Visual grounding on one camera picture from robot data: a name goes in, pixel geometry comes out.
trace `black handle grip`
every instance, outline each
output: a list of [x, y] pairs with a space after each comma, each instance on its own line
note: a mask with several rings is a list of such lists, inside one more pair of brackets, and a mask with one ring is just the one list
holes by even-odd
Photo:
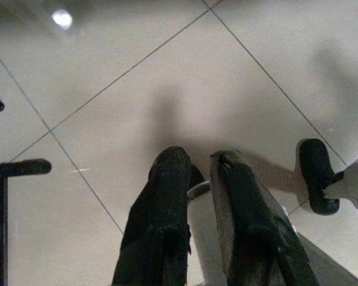
[[15, 163], [1, 163], [0, 177], [47, 174], [52, 169], [49, 161], [44, 159], [25, 160]]

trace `white tile floor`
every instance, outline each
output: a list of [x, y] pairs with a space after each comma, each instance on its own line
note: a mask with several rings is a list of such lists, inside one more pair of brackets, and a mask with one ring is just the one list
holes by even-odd
[[[169, 145], [204, 174], [211, 152], [244, 151], [298, 230], [358, 277], [358, 211], [311, 213], [296, 161], [303, 138], [325, 140], [335, 171], [358, 158], [358, 1], [218, 2], [68, 3], [65, 32], [45, 5], [26, 6], [37, 19], [0, 10], [0, 161], [53, 165], [10, 180], [10, 285], [109, 285]], [[196, 252], [188, 276], [202, 282]]]

